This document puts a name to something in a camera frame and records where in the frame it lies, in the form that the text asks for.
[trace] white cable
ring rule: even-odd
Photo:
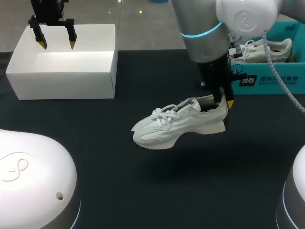
[[[236,37],[236,35],[234,35],[234,34],[232,33],[232,31],[230,31],[229,36],[230,36],[230,38],[231,38],[231,39],[233,40],[233,42],[234,42],[234,46],[235,46],[235,48],[236,48],[236,54],[241,54],[241,53],[243,53],[243,50],[242,50],[242,48],[240,47],[240,43],[239,43],[238,38]]]
[[[296,105],[296,107],[299,108],[303,113],[305,113],[305,108],[302,107],[302,105],[297,101],[297,99],[291,94],[290,90],[287,88],[287,86],[285,85],[285,83],[283,82],[283,80],[281,79],[281,77],[279,76],[277,71],[275,70],[275,67],[272,63],[271,56],[270,56],[270,53],[269,53],[270,48],[268,47],[266,35],[263,35],[263,41],[264,41],[264,50],[265,50],[265,54],[266,54],[266,57],[267,57],[267,61],[268,61],[269,67],[270,67],[271,71],[273,72],[276,80],[282,86],[282,88],[285,90],[288,97]]]

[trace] white shoebox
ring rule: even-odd
[[[75,25],[70,47],[63,26],[41,26],[44,50],[28,26],[6,70],[20,100],[114,98],[118,52],[114,24]]]

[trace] shoe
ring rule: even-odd
[[[189,98],[179,105],[157,108],[152,115],[133,128],[133,140],[147,149],[168,149],[187,132],[202,135],[225,131],[224,119],[228,114],[225,96],[217,105],[212,95]]]
[[[272,62],[285,62],[292,49],[292,40],[286,39],[282,42],[270,42],[268,41],[268,46],[270,47],[271,60]],[[243,56],[236,59],[232,59],[232,62],[247,62],[247,63],[266,63],[267,58],[264,52],[263,39],[259,41],[247,41],[245,45],[241,45],[243,49]],[[229,49],[229,55],[233,56],[236,53],[235,49]]]

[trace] teal shoebox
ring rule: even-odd
[[[292,94],[305,94],[305,25],[277,21],[267,33],[269,41],[281,42],[287,38],[293,41],[296,63],[274,63],[274,66]],[[231,66],[232,70],[248,74],[247,79],[233,82],[234,94],[285,94],[267,63],[231,63]]]

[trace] black table surface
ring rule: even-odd
[[[200,81],[184,50],[120,52],[115,99],[19,101],[3,76],[0,128],[51,137],[70,152],[82,228],[275,229],[305,144],[305,116],[287,96],[236,96],[225,133],[189,133],[169,150],[130,138],[153,109],[202,96]]]

